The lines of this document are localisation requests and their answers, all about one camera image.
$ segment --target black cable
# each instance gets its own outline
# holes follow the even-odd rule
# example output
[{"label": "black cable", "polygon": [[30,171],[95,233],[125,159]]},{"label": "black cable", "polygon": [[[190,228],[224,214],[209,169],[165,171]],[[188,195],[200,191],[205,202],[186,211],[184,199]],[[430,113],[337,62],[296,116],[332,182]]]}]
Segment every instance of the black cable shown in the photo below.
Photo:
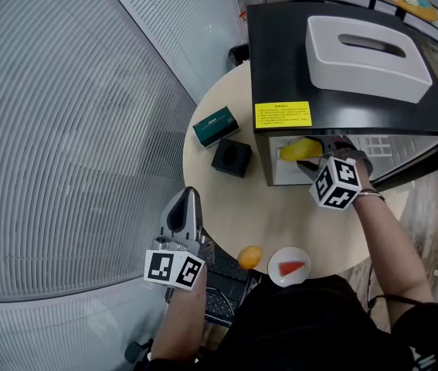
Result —
[{"label": "black cable", "polygon": [[368,287],[366,289],[366,309],[368,310],[368,315],[372,313],[372,309],[370,308],[370,286],[372,285],[372,272],[373,264],[370,264],[370,275],[368,276]]}]

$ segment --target black box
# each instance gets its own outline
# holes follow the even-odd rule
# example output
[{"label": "black box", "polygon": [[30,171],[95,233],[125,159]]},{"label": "black box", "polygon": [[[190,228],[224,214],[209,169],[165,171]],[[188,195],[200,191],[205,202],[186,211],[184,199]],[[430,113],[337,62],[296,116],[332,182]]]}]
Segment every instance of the black box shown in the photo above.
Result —
[{"label": "black box", "polygon": [[212,166],[218,171],[244,177],[250,162],[251,147],[238,141],[220,139]]}]

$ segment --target black shirt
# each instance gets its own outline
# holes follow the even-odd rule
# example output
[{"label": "black shirt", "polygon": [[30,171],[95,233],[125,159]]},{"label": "black shirt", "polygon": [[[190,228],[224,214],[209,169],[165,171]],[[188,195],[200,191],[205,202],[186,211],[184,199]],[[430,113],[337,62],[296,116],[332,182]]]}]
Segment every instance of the black shirt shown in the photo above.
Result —
[{"label": "black shirt", "polygon": [[[288,288],[266,279],[246,297],[214,356],[194,367],[437,371],[438,311],[413,307],[388,334],[376,328],[341,277]],[[148,369],[178,367],[155,360]]]}]

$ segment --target yellow banana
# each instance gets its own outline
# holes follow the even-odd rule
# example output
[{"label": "yellow banana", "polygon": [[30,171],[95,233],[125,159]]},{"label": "yellow banana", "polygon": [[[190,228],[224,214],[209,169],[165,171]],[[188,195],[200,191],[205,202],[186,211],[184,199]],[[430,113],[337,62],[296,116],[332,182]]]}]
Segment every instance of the yellow banana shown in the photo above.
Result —
[{"label": "yellow banana", "polygon": [[299,161],[306,158],[321,157],[324,154],[319,141],[302,138],[280,150],[280,157],[284,161]]}]

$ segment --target watermelon slice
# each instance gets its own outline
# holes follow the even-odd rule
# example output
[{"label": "watermelon slice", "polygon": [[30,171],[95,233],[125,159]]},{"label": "watermelon slice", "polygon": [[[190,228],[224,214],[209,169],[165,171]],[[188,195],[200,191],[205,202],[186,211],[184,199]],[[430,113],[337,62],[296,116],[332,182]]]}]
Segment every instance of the watermelon slice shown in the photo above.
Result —
[{"label": "watermelon slice", "polygon": [[281,277],[284,277],[302,267],[304,267],[304,263],[301,261],[286,261],[284,263],[279,263],[279,274]]}]

